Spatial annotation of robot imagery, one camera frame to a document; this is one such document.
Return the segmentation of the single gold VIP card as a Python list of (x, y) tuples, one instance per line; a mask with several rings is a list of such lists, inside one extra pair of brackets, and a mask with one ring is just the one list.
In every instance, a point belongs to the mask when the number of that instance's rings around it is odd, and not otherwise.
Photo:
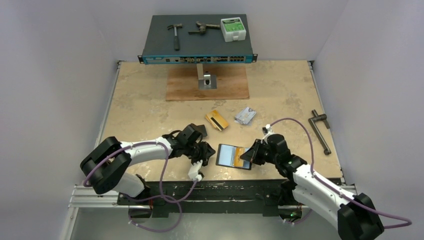
[(243, 160), (241, 156), (248, 150), (248, 148), (245, 147), (236, 147), (234, 150), (234, 157), (233, 157), (233, 163), (232, 166), (234, 168), (238, 169), (245, 169), (250, 170), (251, 169), (251, 163), (247, 160)]

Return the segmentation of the black card holder wallet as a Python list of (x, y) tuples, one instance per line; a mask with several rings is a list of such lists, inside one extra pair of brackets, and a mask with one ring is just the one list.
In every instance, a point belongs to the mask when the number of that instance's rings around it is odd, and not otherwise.
[(221, 167), (241, 169), (241, 168), (233, 167), (234, 151), (236, 147), (239, 147), (239, 146), (219, 144), (215, 164)]

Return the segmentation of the black VIP card stack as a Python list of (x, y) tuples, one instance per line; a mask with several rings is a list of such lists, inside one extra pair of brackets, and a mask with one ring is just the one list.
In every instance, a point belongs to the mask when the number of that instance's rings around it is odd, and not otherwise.
[(203, 138), (206, 138), (208, 136), (206, 126), (204, 124), (196, 125), (195, 128), (198, 132), (200, 132), (202, 134)]

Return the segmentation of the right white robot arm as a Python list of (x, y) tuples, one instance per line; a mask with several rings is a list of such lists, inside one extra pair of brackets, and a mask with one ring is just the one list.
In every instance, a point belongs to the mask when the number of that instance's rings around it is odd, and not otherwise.
[(294, 183), (281, 189), (282, 200), (310, 207), (335, 227), (342, 240), (374, 240), (384, 232), (369, 196), (355, 195), (312, 171), (310, 164), (291, 153), (281, 134), (256, 139), (240, 158), (256, 165), (273, 164), (281, 176)]

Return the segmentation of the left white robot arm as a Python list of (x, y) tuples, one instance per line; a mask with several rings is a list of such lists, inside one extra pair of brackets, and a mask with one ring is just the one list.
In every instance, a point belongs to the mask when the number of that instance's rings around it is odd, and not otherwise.
[(138, 205), (149, 199), (145, 180), (127, 173), (127, 168), (147, 161), (164, 160), (182, 156), (190, 160), (188, 177), (201, 181), (201, 167), (207, 166), (216, 151), (203, 140), (200, 126), (193, 123), (182, 130), (174, 130), (152, 140), (138, 142), (119, 141), (115, 136), (105, 138), (80, 163), (85, 175), (84, 187), (92, 187), (98, 194), (109, 191), (126, 194)]

